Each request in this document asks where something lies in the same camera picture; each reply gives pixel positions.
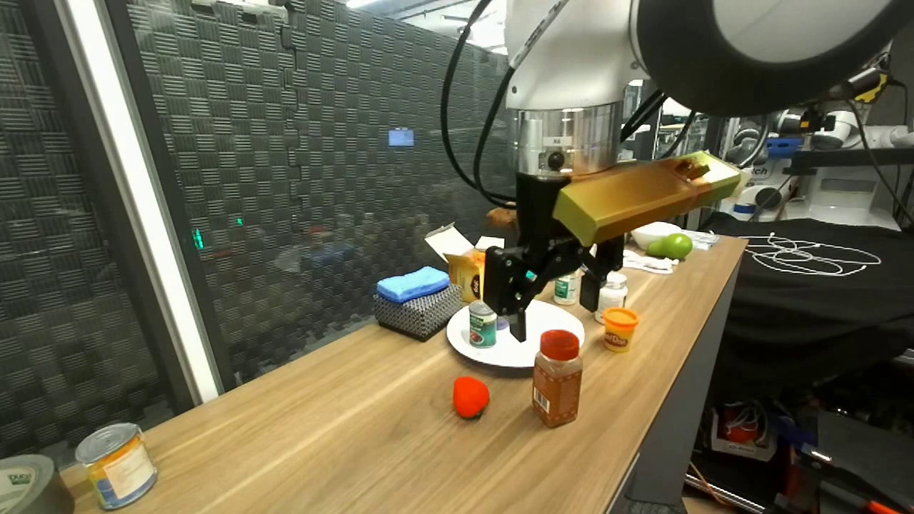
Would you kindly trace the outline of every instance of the wooden table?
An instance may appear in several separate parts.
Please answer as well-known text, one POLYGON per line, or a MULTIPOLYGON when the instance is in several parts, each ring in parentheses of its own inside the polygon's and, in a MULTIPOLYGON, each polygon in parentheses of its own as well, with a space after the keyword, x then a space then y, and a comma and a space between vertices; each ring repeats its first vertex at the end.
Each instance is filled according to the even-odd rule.
MULTIPOLYGON (((158 486, 126 512, 631 512, 679 509, 683 473, 743 239, 672 278, 631 278, 642 323, 626 355, 586 320, 581 416, 542 428, 528 372, 366 326, 145 435, 158 486), (458 373, 483 376, 483 420, 458 420, 458 373)), ((101 512, 69 469, 78 512, 101 512)))

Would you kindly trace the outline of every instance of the tin can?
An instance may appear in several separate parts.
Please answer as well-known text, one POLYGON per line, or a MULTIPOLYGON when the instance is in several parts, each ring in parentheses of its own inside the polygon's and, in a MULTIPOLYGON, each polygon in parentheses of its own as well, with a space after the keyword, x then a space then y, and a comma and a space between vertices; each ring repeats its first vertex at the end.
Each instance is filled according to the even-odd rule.
POLYGON ((78 462, 85 466, 94 497, 106 512, 136 503, 158 479, 139 436, 139 426, 114 422, 78 445, 78 462))
POLYGON ((468 305, 468 342, 491 349, 498 340, 498 315, 485 303, 468 305))

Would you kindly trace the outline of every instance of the wooden countertop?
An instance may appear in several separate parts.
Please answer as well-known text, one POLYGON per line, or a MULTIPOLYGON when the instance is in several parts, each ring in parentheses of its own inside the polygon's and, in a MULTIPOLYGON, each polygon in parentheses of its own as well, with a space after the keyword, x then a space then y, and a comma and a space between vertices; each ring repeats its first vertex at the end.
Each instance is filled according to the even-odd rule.
MULTIPOLYGON (((602 512, 636 460, 678 372, 733 275, 743 239, 695 250, 672 278, 631 278, 631 349, 586 320, 581 415, 542 428, 528 372, 366 326, 151 430, 158 486, 124 512, 602 512), (452 379, 483 376, 488 412, 452 412, 452 379)), ((78 512, 101 512, 82 469, 78 512)))

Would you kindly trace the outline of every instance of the gray acoustic panel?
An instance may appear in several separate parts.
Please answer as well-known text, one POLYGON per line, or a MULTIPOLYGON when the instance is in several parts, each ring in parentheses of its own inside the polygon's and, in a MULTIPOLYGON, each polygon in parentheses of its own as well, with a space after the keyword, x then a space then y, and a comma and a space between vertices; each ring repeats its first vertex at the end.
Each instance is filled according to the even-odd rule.
POLYGON ((0 455, 61 466, 104 422, 171 416, 92 185, 14 0, 0 0, 0 455))
MULTIPOLYGON (((255 21, 142 0, 132 21, 234 379, 369 323, 379 278, 438 259, 426 232, 483 232, 485 202, 439 148, 452 41, 333 0, 255 21), (413 145, 391 148, 391 129, 413 145)), ((499 58, 466 51, 452 106, 466 166, 499 71, 499 58)), ((485 171, 506 188, 498 133, 485 171)))

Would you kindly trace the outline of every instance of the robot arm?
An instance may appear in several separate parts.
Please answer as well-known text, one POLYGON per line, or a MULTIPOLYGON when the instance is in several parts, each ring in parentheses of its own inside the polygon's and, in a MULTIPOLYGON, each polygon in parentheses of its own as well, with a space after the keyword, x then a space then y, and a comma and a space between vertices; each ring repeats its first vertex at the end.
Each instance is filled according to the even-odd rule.
POLYGON ((910 21, 910 0, 509 0, 506 42, 512 62, 523 61, 506 92, 525 119, 519 239, 485 253, 485 303, 525 340, 535 295, 586 265, 583 305, 598 309, 605 272, 622 265, 622 232, 738 183, 738 168, 713 156, 605 171, 631 76, 706 113, 766 113, 839 85, 910 21), (571 183, 542 166, 555 163, 542 145, 565 145, 576 168, 599 175, 571 183))

